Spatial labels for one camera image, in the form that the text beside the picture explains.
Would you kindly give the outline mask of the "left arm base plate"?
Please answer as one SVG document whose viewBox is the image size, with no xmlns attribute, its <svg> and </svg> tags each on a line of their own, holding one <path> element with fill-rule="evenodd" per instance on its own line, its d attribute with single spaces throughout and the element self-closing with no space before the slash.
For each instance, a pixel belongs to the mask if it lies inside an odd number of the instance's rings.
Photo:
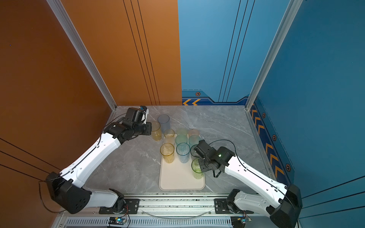
<svg viewBox="0 0 365 228">
<path fill-rule="evenodd" d="M 101 207 L 99 214 L 137 214 L 139 209 L 140 200 L 137 198 L 124 199 L 123 207 L 120 210 L 115 208 Z"/>
</svg>

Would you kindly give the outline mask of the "teal glass front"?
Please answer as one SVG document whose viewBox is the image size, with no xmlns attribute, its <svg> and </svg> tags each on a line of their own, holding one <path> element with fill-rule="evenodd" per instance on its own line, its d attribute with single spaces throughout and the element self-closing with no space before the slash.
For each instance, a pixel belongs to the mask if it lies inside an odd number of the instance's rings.
<svg viewBox="0 0 365 228">
<path fill-rule="evenodd" d="M 183 134 L 177 135 L 175 138 L 175 143 L 176 143 L 176 145 L 179 145 L 181 143 L 188 143 L 187 135 L 183 135 Z"/>
</svg>

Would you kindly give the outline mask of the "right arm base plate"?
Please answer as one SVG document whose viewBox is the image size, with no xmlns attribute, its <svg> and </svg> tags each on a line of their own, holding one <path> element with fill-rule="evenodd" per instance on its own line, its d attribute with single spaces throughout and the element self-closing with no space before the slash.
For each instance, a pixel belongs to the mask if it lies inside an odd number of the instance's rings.
<svg viewBox="0 0 365 228">
<path fill-rule="evenodd" d="M 229 209 L 225 198 L 214 199 L 214 209 L 216 214 L 243 214 L 243 211 L 233 212 Z"/>
</svg>

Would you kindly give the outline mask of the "small pink glass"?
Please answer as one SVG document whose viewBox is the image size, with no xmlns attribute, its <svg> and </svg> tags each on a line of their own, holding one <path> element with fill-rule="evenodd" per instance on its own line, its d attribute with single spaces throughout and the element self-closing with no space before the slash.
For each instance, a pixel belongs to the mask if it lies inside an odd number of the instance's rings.
<svg viewBox="0 0 365 228">
<path fill-rule="evenodd" d="M 191 137 L 191 136 L 193 136 L 193 135 L 197 135 L 197 136 L 199 136 L 200 135 L 200 132 L 199 132 L 199 130 L 197 130 L 197 129 L 190 129 L 189 131 L 188 131 L 188 135 Z"/>
</svg>

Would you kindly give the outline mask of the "small yellow glass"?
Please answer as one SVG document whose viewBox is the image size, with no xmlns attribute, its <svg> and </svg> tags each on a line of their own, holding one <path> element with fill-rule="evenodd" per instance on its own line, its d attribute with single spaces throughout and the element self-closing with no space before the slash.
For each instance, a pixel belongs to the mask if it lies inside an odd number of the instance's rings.
<svg viewBox="0 0 365 228">
<path fill-rule="evenodd" d="M 174 138 L 175 137 L 175 131 L 173 129 L 167 129 L 164 131 L 164 137 L 166 139 Z"/>
</svg>

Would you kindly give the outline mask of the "tall green glass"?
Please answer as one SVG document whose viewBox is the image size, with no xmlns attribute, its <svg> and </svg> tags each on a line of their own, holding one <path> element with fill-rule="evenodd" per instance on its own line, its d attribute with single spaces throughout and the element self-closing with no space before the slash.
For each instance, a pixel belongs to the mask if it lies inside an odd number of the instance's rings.
<svg viewBox="0 0 365 228">
<path fill-rule="evenodd" d="M 197 180 L 202 179 L 204 177 L 203 172 L 201 171 L 201 167 L 199 165 L 199 159 L 196 158 L 191 163 L 191 168 L 193 170 L 193 177 Z"/>
</svg>

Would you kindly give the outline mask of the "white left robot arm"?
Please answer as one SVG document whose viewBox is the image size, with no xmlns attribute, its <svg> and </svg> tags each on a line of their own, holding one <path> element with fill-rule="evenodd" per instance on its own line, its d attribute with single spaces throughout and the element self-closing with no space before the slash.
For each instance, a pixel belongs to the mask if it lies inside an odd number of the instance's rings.
<svg viewBox="0 0 365 228">
<path fill-rule="evenodd" d="M 121 213 L 126 205 L 122 193 L 115 189 L 86 189 L 84 185 L 93 171 L 124 142 L 140 135 L 151 135 L 148 114 L 146 106 L 128 108 L 124 116 L 102 129 L 97 141 L 75 162 L 60 173 L 50 173 L 45 183 L 51 199 L 70 214 L 85 208 L 106 208 L 112 213 Z"/>
</svg>

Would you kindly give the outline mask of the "small green glass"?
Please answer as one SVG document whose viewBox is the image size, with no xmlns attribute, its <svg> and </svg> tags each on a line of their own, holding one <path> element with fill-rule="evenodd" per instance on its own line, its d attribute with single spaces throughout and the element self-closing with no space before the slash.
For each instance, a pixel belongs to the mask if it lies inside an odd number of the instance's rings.
<svg viewBox="0 0 365 228">
<path fill-rule="evenodd" d="M 177 132 L 177 135 L 187 135 L 188 134 L 188 130 L 186 128 L 178 128 L 176 132 Z"/>
</svg>

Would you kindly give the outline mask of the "tall yellow glass front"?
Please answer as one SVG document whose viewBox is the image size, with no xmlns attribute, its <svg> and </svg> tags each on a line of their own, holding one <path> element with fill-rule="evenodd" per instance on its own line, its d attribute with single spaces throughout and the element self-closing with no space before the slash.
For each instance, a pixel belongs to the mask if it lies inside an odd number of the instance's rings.
<svg viewBox="0 0 365 228">
<path fill-rule="evenodd" d="M 175 146 L 171 143 L 164 143 L 160 147 L 160 154 L 167 163 L 172 163 L 175 159 Z"/>
</svg>

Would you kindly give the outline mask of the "tall dark grey glass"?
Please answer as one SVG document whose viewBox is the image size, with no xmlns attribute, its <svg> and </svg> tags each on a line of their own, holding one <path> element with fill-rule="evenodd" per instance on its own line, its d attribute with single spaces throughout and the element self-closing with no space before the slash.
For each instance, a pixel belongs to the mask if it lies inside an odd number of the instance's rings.
<svg viewBox="0 0 365 228">
<path fill-rule="evenodd" d="M 193 145 L 192 147 L 191 147 L 191 149 L 190 149 L 190 155 L 191 155 L 191 158 L 194 160 L 194 159 L 196 159 L 196 158 L 199 158 L 199 155 L 197 154 L 197 152 L 195 151 L 195 149 L 196 149 L 196 144 L 195 145 Z"/>
</svg>

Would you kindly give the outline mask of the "tall blue glass front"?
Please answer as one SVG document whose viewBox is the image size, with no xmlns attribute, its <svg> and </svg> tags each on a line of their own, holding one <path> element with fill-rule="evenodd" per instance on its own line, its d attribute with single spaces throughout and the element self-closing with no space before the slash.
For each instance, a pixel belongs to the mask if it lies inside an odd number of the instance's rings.
<svg viewBox="0 0 365 228">
<path fill-rule="evenodd" d="M 176 152 L 181 163 L 187 163 L 190 156 L 189 144 L 182 142 L 177 145 Z"/>
</svg>

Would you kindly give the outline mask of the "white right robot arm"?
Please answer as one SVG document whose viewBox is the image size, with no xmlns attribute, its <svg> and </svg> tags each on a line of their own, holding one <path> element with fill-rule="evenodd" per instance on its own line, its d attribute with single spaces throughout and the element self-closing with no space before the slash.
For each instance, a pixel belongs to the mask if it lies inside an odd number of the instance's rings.
<svg viewBox="0 0 365 228">
<path fill-rule="evenodd" d="M 273 180 L 249 166 L 237 154 L 236 150 L 221 146 L 214 149 L 205 140 L 200 140 L 192 149 L 198 155 L 198 165 L 205 173 L 213 172 L 215 178 L 225 173 L 240 180 L 255 191 L 248 194 L 233 189 L 226 198 L 228 210 L 234 214 L 246 211 L 261 214 L 270 218 L 278 228 L 298 228 L 299 215 L 303 204 L 299 187 L 290 186 Z"/>
</svg>

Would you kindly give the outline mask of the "teal glass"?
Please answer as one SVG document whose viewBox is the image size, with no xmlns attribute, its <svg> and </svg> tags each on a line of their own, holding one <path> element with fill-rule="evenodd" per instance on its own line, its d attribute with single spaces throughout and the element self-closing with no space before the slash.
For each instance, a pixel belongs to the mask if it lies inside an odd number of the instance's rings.
<svg viewBox="0 0 365 228">
<path fill-rule="evenodd" d="M 183 135 L 183 134 L 177 135 L 175 138 L 175 143 L 176 143 L 176 145 L 179 145 L 181 143 L 188 143 L 187 135 Z"/>
<path fill-rule="evenodd" d="M 201 137 L 199 135 L 191 135 L 191 136 L 189 136 L 189 144 L 190 144 L 190 146 L 197 145 L 200 140 L 201 140 Z"/>
</svg>

